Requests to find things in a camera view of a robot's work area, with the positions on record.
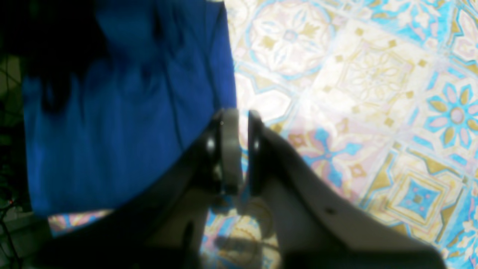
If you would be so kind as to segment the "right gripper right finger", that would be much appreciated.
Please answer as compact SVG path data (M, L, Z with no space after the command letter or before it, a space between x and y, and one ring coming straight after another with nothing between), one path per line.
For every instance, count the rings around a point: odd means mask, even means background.
M248 186L270 208L284 269L445 269L431 245L341 198L249 111Z

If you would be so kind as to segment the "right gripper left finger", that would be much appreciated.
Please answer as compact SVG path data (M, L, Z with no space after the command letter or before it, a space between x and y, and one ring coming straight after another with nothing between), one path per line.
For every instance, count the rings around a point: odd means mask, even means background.
M39 269L199 269L208 210L243 186L239 111L218 112L180 159L147 190L106 217L59 236Z

